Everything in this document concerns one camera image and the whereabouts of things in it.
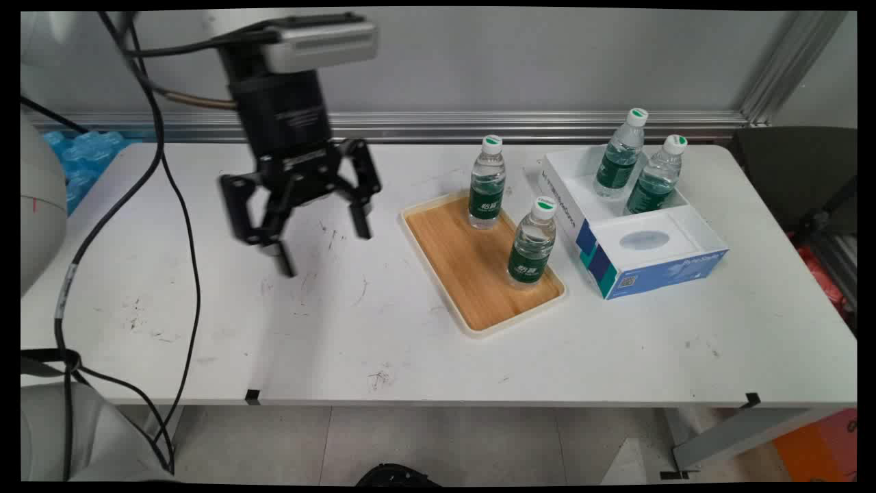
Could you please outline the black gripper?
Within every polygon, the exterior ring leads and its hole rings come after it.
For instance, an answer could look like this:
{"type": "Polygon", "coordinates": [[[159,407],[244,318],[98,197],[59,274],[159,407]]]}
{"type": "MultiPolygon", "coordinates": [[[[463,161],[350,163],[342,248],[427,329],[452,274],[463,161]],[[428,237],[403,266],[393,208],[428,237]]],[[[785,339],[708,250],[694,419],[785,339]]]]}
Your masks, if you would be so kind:
{"type": "Polygon", "coordinates": [[[293,209],[327,194],[348,201],[357,236],[372,238],[368,215],[381,179],[362,138],[335,146],[317,70],[359,58],[357,42],[343,40],[225,40],[218,48],[235,112],[257,161],[254,172],[220,175],[219,187],[234,238],[259,247],[279,272],[296,268],[283,231],[293,209]],[[338,174],[342,158],[355,185],[338,174]],[[261,222],[250,201],[269,191],[261,222]]]}

